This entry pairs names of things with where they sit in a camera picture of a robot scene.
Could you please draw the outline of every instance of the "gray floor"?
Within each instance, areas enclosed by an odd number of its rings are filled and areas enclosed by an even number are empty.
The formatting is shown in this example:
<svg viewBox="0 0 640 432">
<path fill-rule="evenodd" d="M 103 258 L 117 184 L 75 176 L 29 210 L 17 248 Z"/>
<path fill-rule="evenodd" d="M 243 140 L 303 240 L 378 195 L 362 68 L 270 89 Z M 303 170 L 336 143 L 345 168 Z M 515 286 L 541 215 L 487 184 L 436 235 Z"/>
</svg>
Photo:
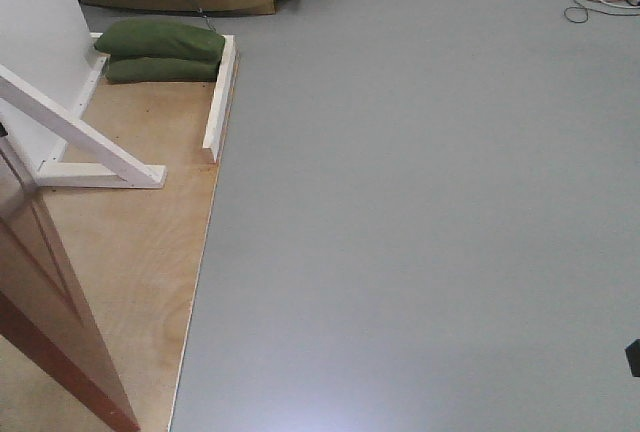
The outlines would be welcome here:
<svg viewBox="0 0 640 432">
<path fill-rule="evenodd" d="M 216 20 L 242 62 L 173 432 L 640 428 L 640 19 L 568 4 Z"/>
</svg>

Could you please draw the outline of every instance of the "plywood board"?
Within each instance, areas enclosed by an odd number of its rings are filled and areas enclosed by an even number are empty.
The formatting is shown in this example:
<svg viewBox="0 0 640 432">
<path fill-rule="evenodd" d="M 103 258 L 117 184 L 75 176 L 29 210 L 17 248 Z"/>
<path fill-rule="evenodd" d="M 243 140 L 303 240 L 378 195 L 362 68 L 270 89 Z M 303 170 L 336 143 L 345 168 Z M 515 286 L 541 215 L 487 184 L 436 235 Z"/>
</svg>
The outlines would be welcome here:
<svg viewBox="0 0 640 432">
<path fill-rule="evenodd" d="M 51 215 L 145 432 L 168 429 L 218 165 L 201 149 L 213 84 L 101 83 L 85 120 L 141 160 L 161 190 L 52 189 Z M 65 159 L 91 160 L 70 148 Z M 0 430 L 107 432 L 0 341 Z"/>
</svg>

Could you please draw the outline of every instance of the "white wooden frame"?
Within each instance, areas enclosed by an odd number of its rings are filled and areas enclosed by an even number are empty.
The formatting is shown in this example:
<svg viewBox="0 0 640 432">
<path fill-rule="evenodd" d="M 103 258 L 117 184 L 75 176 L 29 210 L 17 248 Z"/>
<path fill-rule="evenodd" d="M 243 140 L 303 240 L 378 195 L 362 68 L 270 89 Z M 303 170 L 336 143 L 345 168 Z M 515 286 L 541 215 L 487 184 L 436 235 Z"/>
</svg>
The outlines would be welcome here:
<svg viewBox="0 0 640 432">
<path fill-rule="evenodd" d="M 95 39 L 101 34 L 91 35 Z M 202 145 L 210 153 L 213 162 L 219 158 L 237 74 L 235 38 L 228 35 L 225 38 Z M 0 97 L 60 137 L 49 160 L 44 161 L 38 170 L 32 171 L 38 185 L 145 189 L 164 185 L 167 174 L 164 165 L 143 164 L 81 118 L 95 91 L 104 63 L 105 58 L 94 67 L 73 111 L 62 107 L 0 65 Z M 93 154 L 100 163 L 60 162 L 68 143 Z M 15 148 L 20 151 L 20 144 L 15 144 Z"/>
<path fill-rule="evenodd" d="M 223 132 L 226 127 L 226 120 L 231 108 L 233 91 L 238 75 L 238 50 L 236 48 L 235 37 L 225 35 L 225 46 L 220 61 L 216 88 L 213 91 L 209 120 L 204 132 L 202 148 L 210 154 L 213 162 L 217 162 L 222 149 Z"/>
</svg>

